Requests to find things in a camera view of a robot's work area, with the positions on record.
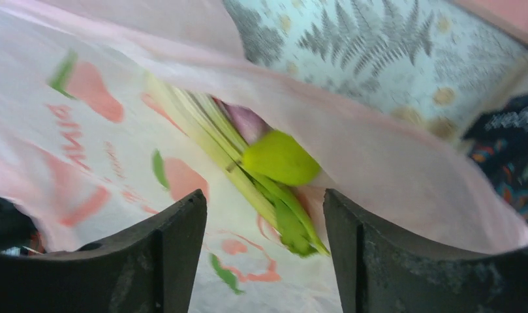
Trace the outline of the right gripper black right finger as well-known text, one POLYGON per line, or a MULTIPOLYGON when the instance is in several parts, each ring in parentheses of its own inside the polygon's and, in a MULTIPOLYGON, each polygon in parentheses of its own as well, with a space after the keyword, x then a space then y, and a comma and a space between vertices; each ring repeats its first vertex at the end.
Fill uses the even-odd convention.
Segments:
POLYGON ((528 312, 528 247, 444 245, 328 189, 324 217, 344 312, 528 312))

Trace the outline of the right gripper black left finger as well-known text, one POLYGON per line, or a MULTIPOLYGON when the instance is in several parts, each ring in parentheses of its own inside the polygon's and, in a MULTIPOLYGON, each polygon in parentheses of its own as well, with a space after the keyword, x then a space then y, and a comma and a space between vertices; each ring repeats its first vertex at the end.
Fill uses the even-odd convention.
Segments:
POLYGON ((78 250, 10 255, 32 243, 35 229, 0 198, 0 312, 186 312, 206 218, 196 190, 78 250))

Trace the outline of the green leek toy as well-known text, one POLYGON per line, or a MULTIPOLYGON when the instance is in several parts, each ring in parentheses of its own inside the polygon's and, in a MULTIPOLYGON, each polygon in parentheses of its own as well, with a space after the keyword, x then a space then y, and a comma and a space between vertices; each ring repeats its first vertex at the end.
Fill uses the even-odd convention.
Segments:
POLYGON ((330 255, 291 189, 240 165, 241 154, 248 144, 226 117, 221 101, 208 94, 173 87, 152 73, 146 74, 146 87, 163 111, 278 231, 280 242, 290 252, 303 258, 315 253, 330 255))

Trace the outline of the pink plastic grocery bag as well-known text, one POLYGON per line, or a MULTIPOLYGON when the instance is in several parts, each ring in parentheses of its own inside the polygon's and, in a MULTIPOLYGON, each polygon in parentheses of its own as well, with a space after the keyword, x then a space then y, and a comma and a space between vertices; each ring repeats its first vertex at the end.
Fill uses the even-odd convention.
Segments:
POLYGON ((294 191, 322 241, 325 190, 337 188, 439 243, 488 254, 528 245, 528 223, 459 149, 472 121, 445 140, 254 64, 224 3, 0 1, 0 197, 35 221, 49 251, 200 189, 208 219, 189 312, 341 311, 331 257, 289 252, 148 94, 147 73, 295 137, 324 170, 294 191))

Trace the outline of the green pear toy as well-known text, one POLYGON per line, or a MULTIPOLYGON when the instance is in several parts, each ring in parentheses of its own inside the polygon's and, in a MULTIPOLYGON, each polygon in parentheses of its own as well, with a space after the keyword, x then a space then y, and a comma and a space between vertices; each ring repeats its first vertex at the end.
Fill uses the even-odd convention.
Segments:
POLYGON ((240 162, 246 170, 288 186, 307 185, 322 171, 292 136, 280 130, 271 130, 251 144, 240 162))

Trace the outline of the purple eggplant toy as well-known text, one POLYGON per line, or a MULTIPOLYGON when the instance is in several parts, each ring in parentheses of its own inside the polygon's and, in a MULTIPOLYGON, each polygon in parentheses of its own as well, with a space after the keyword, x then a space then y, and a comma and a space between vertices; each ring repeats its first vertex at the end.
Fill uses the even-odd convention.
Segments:
POLYGON ((257 142, 271 130, 269 125, 253 111, 241 106, 226 104, 217 98, 214 98, 214 101, 249 145, 257 142))

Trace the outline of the beige floral canvas tote bag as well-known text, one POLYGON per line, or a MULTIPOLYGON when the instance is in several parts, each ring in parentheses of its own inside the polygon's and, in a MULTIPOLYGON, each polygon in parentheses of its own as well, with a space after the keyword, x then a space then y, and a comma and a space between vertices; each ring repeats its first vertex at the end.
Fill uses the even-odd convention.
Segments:
POLYGON ((528 60, 485 103, 459 149, 528 223, 528 60))

